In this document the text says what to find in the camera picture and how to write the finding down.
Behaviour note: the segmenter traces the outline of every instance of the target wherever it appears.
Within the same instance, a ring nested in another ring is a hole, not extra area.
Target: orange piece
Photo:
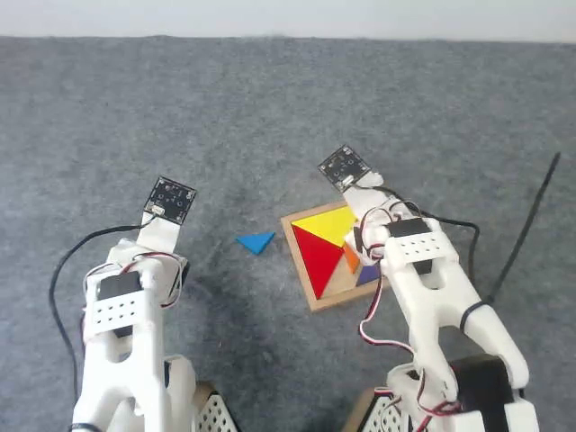
[[[348,267],[350,268],[350,273],[355,273],[356,269],[358,268],[358,264],[360,264],[360,259],[354,253],[354,250],[350,248],[350,246],[344,242],[344,256],[346,257],[346,261],[348,262]]]

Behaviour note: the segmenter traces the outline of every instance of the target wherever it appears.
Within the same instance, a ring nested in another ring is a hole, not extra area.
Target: yellow triangle
[[[350,232],[355,221],[356,217],[350,208],[344,206],[339,209],[296,220],[292,222],[292,225],[307,230],[309,233],[342,248],[342,245],[344,245],[344,236]]]

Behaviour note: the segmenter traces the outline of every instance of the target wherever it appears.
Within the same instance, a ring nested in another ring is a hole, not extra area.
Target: blue triangle
[[[378,266],[379,264],[362,267],[358,280],[356,281],[356,286],[368,284],[369,282],[378,279],[378,277],[380,277],[380,269]]]
[[[254,255],[260,255],[260,252],[268,246],[273,236],[273,232],[263,232],[252,236],[236,237],[236,240]]]

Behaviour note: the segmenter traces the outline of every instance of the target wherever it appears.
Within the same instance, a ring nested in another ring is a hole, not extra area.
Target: red triangle
[[[306,265],[312,289],[314,294],[316,294],[316,298],[319,299],[324,293],[328,280],[334,273],[334,269],[338,265],[338,261],[344,251],[342,247],[335,246],[302,228],[294,225],[292,225],[292,228],[294,229],[296,241],[298,241],[302,259]]]

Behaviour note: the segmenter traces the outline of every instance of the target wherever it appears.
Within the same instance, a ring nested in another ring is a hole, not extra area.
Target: black cable tie
[[[68,432],[71,432],[72,430],[77,430],[77,429],[86,429],[86,430],[89,430],[91,432],[102,432],[102,430],[99,427],[94,426],[90,423],[72,423],[68,427]]]
[[[480,300],[477,303],[470,306],[462,314],[462,318],[460,319],[460,331],[462,331],[464,334],[465,334],[464,327],[466,326],[466,321],[468,320],[468,317],[472,314],[472,312],[476,311],[481,306],[489,306],[489,305],[488,305],[488,303],[486,303],[486,301]]]

